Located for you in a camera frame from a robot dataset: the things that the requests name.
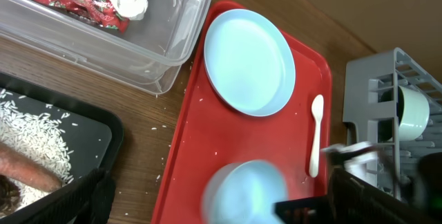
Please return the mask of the white rice pile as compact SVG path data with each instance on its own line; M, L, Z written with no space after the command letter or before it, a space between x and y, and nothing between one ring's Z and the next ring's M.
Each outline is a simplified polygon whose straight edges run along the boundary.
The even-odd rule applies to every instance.
M71 183L74 176L70 172L72 151L62 137L64 130L60 128L61 120L52 119L48 112L34 114L20 110L18 104L25 99L25 95L1 89L1 143L54 173L63 187ZM15 211L52 193L8 179L20 192L20 202Z

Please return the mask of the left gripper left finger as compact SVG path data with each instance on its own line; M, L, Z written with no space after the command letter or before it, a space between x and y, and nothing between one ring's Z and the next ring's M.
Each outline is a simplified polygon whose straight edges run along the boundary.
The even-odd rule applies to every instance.
M6 224L107 223L116 184L110 172L99 168L57 191L6 216Z

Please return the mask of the brown food scrap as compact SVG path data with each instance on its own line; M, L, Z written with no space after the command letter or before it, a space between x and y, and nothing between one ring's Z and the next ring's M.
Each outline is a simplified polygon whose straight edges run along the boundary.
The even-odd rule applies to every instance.
M13 213L19 205L19 188L5 176L0 179L0 209L1 217Z

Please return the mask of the orange carrot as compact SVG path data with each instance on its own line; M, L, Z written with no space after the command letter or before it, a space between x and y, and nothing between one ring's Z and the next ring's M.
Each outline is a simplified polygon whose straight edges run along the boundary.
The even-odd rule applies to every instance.
M43 192L54 192L62 187L54 173L3 143L1 175Z

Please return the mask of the light blue small bowl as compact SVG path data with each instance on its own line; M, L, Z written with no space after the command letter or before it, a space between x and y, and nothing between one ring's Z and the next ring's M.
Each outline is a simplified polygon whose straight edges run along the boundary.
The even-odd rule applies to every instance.
M231 163L207 183L201 212L210 224L281 224L276 203L288 200L285 178L265 160Z

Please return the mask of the green ceramic bowl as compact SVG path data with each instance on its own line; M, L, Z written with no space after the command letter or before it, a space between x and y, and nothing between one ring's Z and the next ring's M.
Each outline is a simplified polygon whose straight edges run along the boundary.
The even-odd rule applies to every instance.
M422 93L404 86L398 86L397 95L398 140L415 140L425 131L427 126L430 116L429 102ZM381 102L392 101L393 89L382 93L379 100ZM392 140L392 121L380 121L378 127L381 140Z

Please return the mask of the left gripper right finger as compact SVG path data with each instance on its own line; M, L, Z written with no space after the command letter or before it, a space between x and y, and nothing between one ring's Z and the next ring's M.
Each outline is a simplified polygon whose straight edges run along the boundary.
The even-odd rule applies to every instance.
M274 212L283 223L437 224L419 209L383 193L344 169L331 174L328 192L275 204Z

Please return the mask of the light blue round plate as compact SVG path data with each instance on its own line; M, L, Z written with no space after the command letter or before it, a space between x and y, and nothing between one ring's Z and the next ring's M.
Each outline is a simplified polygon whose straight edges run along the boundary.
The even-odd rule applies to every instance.
M204 39L204 66L216 93L246 115L273 115L294 92L296 66L287 40L251 10L228 10L213 20Z

